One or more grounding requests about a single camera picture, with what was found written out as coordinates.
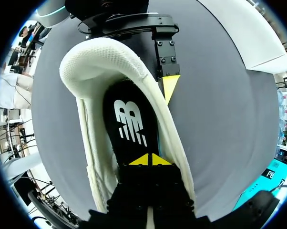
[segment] yellow triangle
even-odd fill
[[[171,76],[163,77],[164,98],[167,102],[167,105],[169,104],[169,101],[170,101],[171,96],[173,94],[174,88],[175,88],[176,83],[178,81],[178,78],[180,78],[180,76],[181,75],[171,75]]]
[[[156,154],[152,154],[152,165],[156,166],[156,165],[171,165],[171,163],[167,162],[166,160],[162,159],[161,157],[159,157]]]
[[[148,165],[148,154],[145,154],[141,156],[140,158],[136,159],[135,161],[131,162],[129,165],[132,166],[137,166],[137,165],[143,165],[147,166]]]

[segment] new balance logo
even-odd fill
[[[135,135],[136,135],[137,141],[141,145],[142,140],[140,137],[142,137],[143,144],[145,147],[147,147],[145,136],[140,135],[138,133],[139,130],[142,130],[144,128],[138,106],[131,101],[125,104],[121,100],[116,100],[114,102],[114,109],[117,122],[124,124],[123,130],[122,128],[119,128],[120,137],[123,138],[123,131],[124,131],[126,139],[130,140],[129,138],[129,132],[130,132],[133,142],[135,142]]]

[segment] white shoe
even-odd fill
[[[130,163],[146,153],[176,163],[195,201],[190,167],[169,108],[157,82],[130,48],[109,38],[82,42],[63,58],[60,76],[76,97],[98,211],[107,212],[106,201],[117,185],[113,161]]]

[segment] white panel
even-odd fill
[[[275,31],[246,0],[198,0],[222,24],[246,69],[278,73],[287,70],[287,54]]]
[[[280,56],[266,63],[249,68],[249,70],[255,70],[255,71],[272,73],[272,74],[286,72],[287,71],[287,55]]]

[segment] black mount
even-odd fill
[[[83,21],[89,28],[89,39],[107,37],[125,40],[134,34],[152,32],[157,59],[156,81],[164,76],[180,75],[175,46],[172,37],[179,32],[177,24],[170,15],[158,13],[139,13],[126,16],[113,15],[102,24],[96,24],[94,17]]]
[[[90,210],[91,218],[79,229],[145,229],[148,207],[153,208],[156,229],[260,229],[278,203],[271,192],[259,191],[235,211],[210,222],[207,216],[195,217],[194,202],[175,164],[123,165],[119,167],[119,184],[107,202],[108,213]]]

